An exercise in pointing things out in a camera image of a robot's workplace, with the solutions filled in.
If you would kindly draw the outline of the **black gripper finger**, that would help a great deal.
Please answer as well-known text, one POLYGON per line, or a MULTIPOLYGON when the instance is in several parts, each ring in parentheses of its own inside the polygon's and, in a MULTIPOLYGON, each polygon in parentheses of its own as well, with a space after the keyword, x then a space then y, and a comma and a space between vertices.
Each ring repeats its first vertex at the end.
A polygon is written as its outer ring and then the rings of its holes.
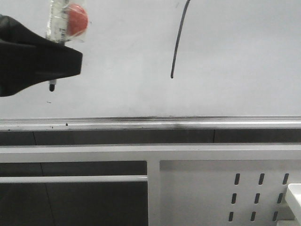
POLYGON ((0 95, 81 73, 83 54, 47 40, 10 16, 0 17, 0 95))

